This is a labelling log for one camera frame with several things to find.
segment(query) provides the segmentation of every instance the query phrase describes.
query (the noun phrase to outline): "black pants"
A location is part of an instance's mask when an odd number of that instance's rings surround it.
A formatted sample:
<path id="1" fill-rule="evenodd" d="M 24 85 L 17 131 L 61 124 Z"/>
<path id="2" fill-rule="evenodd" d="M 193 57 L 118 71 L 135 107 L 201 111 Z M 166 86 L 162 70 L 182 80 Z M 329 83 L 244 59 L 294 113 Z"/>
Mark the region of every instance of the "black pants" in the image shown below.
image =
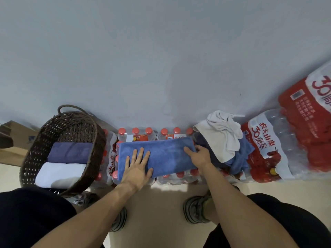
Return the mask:
<path id="1" fill-rule="evenodd" d="M 328 229 L 311 213 L 265 194 L 248 197 L 279 221 L 300 247 L 331 247 Z M 30 248 L 76 215 L 67 200 L 39 188 L 0 193 L 0 202 L 1 248 Z M 230 247 L 220 225 L 210 233 L 204 247 Z"/>

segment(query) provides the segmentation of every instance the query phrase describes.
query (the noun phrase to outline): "gray wall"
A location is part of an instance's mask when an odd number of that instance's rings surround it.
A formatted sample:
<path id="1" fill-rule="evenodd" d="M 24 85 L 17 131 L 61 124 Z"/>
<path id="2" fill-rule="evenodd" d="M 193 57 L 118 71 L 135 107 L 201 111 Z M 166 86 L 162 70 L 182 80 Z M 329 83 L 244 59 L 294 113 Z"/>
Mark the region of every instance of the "gray wall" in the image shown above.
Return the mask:
<path id="1" fill-rule="evenodd" d="M 119 128 L 248 117 L 331 58 L 331 0 L 0 0 L 0 117 Z"/>

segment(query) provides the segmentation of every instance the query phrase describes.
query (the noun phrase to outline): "basket handle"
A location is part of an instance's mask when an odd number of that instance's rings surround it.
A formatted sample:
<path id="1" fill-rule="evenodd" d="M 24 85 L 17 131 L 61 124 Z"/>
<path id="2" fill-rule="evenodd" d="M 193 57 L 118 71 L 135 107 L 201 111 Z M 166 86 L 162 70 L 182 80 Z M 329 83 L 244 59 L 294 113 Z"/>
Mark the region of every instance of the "basket handle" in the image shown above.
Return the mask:
<path id="1" fill-rule="evenodd" d="M 88 115 L 88 113 L 83 110 L 82 108 L 79 108 L 78 106 L 75 106 L 75 105 L 71 105 L 71 104 L 64 104 L 64 105 L 61 105 L 59 108 L 58 108 L 58 113 L 61 114 L 61 109 L 64 108 L 64 107 L 71 107 L 71 108 L 75 108 L 77 110 L 80 110 L 81 112 L 84 112 L 86 115 Z"/>

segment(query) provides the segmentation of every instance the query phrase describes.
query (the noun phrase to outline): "crumpled white towel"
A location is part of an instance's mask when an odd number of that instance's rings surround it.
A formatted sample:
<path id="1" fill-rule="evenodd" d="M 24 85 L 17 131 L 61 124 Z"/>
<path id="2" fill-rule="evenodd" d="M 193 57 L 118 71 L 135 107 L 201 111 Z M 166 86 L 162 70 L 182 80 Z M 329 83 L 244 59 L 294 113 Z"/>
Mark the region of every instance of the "crumpled white towel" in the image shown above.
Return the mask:
<path id="1" fill-rule="evenodd" d="M 68 189 L 83 174 L 86 164 L 44 163 L 36 176 L 36 185 L 42 188 Z"/>
<path id="2" fill-rule="evenodd" d="M 235 151 L 240 148 L 238 139 L 243 137 L 240 124 L 233 117 L 233 114 L 217 110 L 210 113 L 206 120 L 193 126 L 195 131 L 204 136 L 221 163 L 234 157 Z"/>

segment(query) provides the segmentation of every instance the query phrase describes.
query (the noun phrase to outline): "folded blue towel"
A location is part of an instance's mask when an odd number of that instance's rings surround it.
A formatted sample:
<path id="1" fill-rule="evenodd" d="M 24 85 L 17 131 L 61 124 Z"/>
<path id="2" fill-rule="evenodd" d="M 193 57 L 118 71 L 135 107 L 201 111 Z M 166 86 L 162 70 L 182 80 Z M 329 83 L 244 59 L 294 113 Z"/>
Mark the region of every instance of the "folded blue towel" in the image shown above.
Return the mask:
<path id="1" fill-rule="evenodd" d="M 240 149 L 235 151 L 235 156 L 225 163 L 230 166 L 230 174 L 233 175 L 250 169 L 247 162 L 248 155 L 255 150 L 253 145 L 251 145 L 251 143 L 246 139 L 245 135 L 242 139 L 239 139 L 239 142 Z"/>
<path id="2" fill-rule="evenodd" d="M 48 155 L 49 163 L 87 164 L 93 143 L 55 142 Z"/>
<path id="3" fill-rule="evenodd" d="M 119 149 L 118 179 L 122 180 L 126 157 L 132 159 L 133 150 L 144 148 L 144 156 L 151 152 L 146 165 L 146 172 L 153 168 L 153 177 L 168 175 L 176 172 L 196 169 L 191 158 L 184 152 L 184 147 L 189 147 L 196 152 L 193 141 L 189 137 L 161 140 L 161 141 L 137 141 L 122 143 Z"/>

